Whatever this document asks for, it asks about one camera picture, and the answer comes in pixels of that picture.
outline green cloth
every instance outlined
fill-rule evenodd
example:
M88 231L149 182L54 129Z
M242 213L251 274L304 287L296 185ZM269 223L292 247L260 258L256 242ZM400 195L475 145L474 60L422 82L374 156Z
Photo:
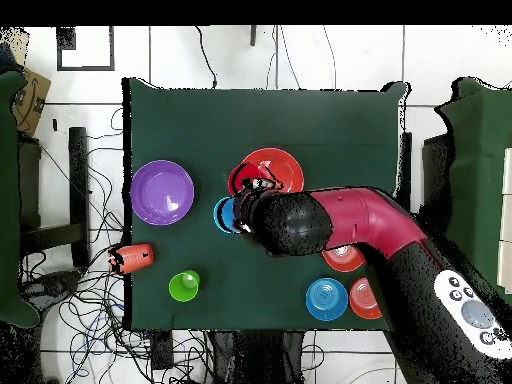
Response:
M491 89L473 78L461 79L457 90L458 97L440 108L453 130L456 151L449 171L453 214L446 237L497 287L504 157L512 147L512 91ZM503 288L498 292L511 303Z
M20 264L20 195L18 132L11 111L14 96L27 81L14 71L0 75L0 321L23 328L39 324L39 314L18 293Z
M134 329L387 329L350 306L322 322L306 309L320 277L347 291L362 270L339 273L320 254L271 258L248 236L221 232L212 217L228 196L227 178L249 153L277 147L300 163L305 189L368 185L393 192L398 159L398 102L406 85L385 92L159 90L129 81L132 171L166 159L183 166L194 204L179 222L156 227L132 215L132 244L150 243L154 263L133 273ZM197 296L169 295L173 275L192 269Z

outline white tiled floor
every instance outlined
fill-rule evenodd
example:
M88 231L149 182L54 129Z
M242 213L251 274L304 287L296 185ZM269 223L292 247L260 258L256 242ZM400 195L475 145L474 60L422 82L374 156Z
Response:
M386 83L404 80L412 85L407 99L406 129L413 133L412 209L422 200L421 147L425 138L444 133L446 128L433 106L449 100L451 83L460 76L477 76L489 84L504 86L510 80L512 37L507 27L476 26L326 26L336 59L336 87L347 90L380 90ZM288 54L302 88L334 87L334 66L325 38L324 28L284 25L279 33L279 88L297 87L282 43L285 35ZM199 46L199 34L193 27L115 27L115 71L62 71L56 67L55 28L26 28L30 42L26 65L51 79L47 105L35 136L68 172L67 138L70 126L85 126L88 135L97 137L116 134L110 120L120 107L121 77L145 79L164 88L210 88L212 77ZM212 69L217 74L218 88L265 88L269 61L274 53L272 26L258 26L256 46L249 45L249 26L202 27L204 48ZM68 66L105 65L108 37L106 28L78 28L77 50L63 52L63 64ZM269 89L275 89L275 59L269 76ZM56 119L57 131L52 120ZM121 112L113 119L114 128L122 128ZM120 148L121 136L89 139L89 150L97 147ZM123 205L122 152L96 151L90 164L113 182L113 194L108 207L121 220ZM69 222L69 186L55 165L43 153L41 159L40 214L44 226ZM104 187L105 180L98 177ZM103 194L97 182L90 181L91 200L99 207ZM91 208L91 229L97 229L101 218ZM111 242L119 241L120 232L111 233ZM107 234L101 232L92 245L93 254L106 247ZM47 251L48 259L39 268L42 273L71 269L68 246ZM29 258L32 266L40 260ZM106 269L105 254L92 268ZM122 294L121 285L116 288ZM91 306L74 300L81 312ZM58 376L61 381L72 373L69 345L76 331L66 326L54 307L43 329L43 369L46 375ZM79 327L77 318L67 305L62 314L71 325ZM91 322L84 318L84 323ZM176 332L176 339L185 340L187 332ZM313 341L313 332L306 334L304 344ZM80 347L75 339L73 348ZM185 359L188 344L177 348L176 360ZM306 371L306 384L406 384L381 332L318 332L316 344L323 348L323 364ZM87 377L77 377L72 384L98 384L112 358L110 353L90 356L84 368ZM312 365L312 349L303 354L303 367ZM322 359L315 353L315 363ZM203 367L195 361L192 376L203 376ZM155 372L155 379L162 378ZM180 371L165 376L179 378ZM114 384L149 384L138 372L131 358L118 359L111 369ZM101 384L112 384L106 375Z

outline white controller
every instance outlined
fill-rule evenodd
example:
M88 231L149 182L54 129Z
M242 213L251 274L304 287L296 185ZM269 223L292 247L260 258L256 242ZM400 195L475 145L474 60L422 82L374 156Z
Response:
M510 337L464 278L453 271L442 271L436 277L434 291L476 350L492 358L512 359Z

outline controller button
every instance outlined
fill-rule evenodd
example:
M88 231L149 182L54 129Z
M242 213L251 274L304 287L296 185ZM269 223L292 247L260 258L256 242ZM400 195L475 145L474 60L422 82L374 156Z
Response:
M458 290L452 290L450 293L450 297L452 298L452 300L461 300L462 294Z
M474 293L473 293L473 290L471 289L471 287L464 287L464 290L463 292L466 294L466 296L468 297L473 297Z
M459 287L459 286L460 286L459 280L457 280L455 277L450 277L450 278L448 278L448 282L449 282L453 287Z
M482 333L480 333L480 340L486 345L494 344L494 336L487 331L482 331Z
M508 339L507 333L505 333L505 331L503 331L503 328L495 328L494 330L492 330L492 332L494 333L496 338L500 341L505 341Z
M462 305L462 317L475 328L491 328L494 324L492 312L478 300L468 300Z

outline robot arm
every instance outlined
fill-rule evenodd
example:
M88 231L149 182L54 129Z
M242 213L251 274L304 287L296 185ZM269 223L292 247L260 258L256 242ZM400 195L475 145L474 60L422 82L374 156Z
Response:
M410 383L512 379L512 310L477 272L462 275L390 197L369 188L246 192L240 222L271 253L357 244Z

